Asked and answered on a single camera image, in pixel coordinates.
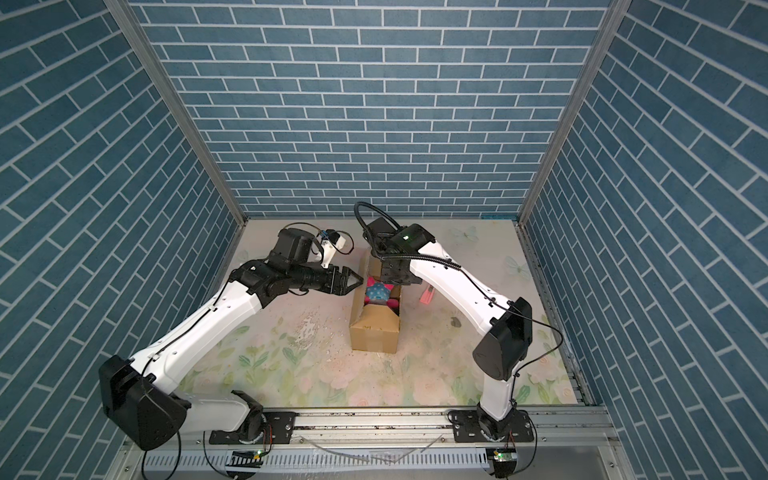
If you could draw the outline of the brown cardboard express box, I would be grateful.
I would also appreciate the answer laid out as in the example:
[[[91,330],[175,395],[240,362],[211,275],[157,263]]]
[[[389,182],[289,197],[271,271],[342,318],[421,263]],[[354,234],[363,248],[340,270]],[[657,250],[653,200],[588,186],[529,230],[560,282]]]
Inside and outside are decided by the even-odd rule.
[[[368,249],[360,261],[363,285],[353,293],[349,323],[351,348],[357,351],[395,354],[400,336],[402,287],[394,285],[399,292],[400,307],[398,313],[383,305],[364,304],[367,278],[373,276],[380,280],[380,272],[381,261],[375,258],[371,250]]]

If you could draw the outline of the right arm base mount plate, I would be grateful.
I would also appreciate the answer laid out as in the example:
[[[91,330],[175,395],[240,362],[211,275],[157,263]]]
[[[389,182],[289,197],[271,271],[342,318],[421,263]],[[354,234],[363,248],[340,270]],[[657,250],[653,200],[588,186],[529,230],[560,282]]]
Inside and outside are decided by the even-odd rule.
[[[456,443],[532,442],[533,423],[525,410],[512,409],[502,420],[496,420],[480,407],[475,410],[449,410],[447,419],[453,427]]]

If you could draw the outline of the pink blue plush toy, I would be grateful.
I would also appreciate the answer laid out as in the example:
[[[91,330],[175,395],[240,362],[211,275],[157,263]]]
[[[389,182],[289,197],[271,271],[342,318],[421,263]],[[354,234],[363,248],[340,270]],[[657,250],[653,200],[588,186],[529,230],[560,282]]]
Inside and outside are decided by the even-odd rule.
[[[398,313],[400,307],[399,292],[394,285],[369,276],[366,283],[364,304],[383,305]]]

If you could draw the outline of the pink utility knife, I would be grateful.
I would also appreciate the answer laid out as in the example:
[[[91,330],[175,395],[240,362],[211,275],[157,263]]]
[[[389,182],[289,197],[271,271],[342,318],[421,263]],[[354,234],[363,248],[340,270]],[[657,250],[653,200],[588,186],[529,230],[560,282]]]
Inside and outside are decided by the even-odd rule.
[[[424,305],[429,305],[434,298],[434,293],[435,293],[434,287],[432,285],[429,285],[421,294],[419,301]]]

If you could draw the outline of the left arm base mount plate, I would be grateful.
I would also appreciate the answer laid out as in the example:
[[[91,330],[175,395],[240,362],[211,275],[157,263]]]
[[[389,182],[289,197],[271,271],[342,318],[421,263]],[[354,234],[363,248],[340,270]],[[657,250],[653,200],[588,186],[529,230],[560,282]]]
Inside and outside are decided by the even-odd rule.
[[[260,417],[247,419],[233,432],[214,430],[208,433],[211,445],[284,445],[289,444],[298,414],[293,411],[265,411]]]

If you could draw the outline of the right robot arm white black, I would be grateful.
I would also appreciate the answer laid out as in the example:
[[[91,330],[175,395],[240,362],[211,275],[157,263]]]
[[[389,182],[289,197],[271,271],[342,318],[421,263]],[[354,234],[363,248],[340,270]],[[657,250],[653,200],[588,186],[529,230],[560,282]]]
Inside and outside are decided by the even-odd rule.
[[[532,309],[483,284],[456,263],[435,237],[418,224],[386,225],[371,246],[392,283],[423,280],[448,299],[482,338],[472,352],[484,374],[479,409],[495,422],[513,410],[513,380],[532,343]]]

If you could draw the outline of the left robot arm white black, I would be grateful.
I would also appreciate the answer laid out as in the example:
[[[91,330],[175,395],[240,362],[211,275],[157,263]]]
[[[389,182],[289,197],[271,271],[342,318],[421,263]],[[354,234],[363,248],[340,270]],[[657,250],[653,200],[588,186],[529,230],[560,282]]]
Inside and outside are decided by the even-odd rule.
[[[309,291],[345,296],[361,286],[362,276],[332,262],[335,254],[353,248],[343,231],[311,233],[300,222],[282,228],[267,257],[235,268],[212,299],[169,333],[127,359],[114,355],[99,367],[104,414],[143,451],[176,435],[205,431],[243,444],[262,441],[264,408],[250,395],[232,390],[184,396],[177,389],[203,356],[276,298]]]

